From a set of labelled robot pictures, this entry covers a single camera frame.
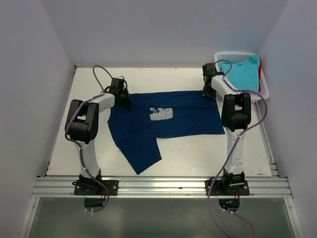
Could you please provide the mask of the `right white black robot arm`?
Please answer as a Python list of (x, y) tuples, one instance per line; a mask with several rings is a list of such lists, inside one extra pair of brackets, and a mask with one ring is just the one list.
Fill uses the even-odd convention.
[(203, 70), (203, 96), (223, 98), (221, 122), (227, 135), (227, 158), (216, 176), (205, 181), (206, 194), (249, 195), (243, 165), (243, 145), (246, 131), (251, 123), (250, 90), (237, 90), (226, 80), (227, 72), (217, 71), (215, 63), (206, 63)]

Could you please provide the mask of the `navy blue printed t-shirt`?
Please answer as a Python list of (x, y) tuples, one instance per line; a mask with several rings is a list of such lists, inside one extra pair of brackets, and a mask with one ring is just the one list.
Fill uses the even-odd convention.
[(216, 100), (201, 91), (136, 93), (131, 99), (130, 107), (111, 108), (108, 126), (138, 175), (161, 160), (157, 138), (225, 133)]

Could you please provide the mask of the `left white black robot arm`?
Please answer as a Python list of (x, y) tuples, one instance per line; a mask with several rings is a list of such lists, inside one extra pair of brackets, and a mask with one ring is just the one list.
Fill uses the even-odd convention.
[(87, 100), (74, 99), (70, 103), (65, 123), (65, 139), (77, 147), (81, 172), (87, 178), (85, 188), (96, 195), (102, 191), (101, 169), (97, 162), (95, 138), (99, 130), (99, 114), (114, 106), (132, 106), (127, 81), (123, 76), (113, 78), (111, 85)]

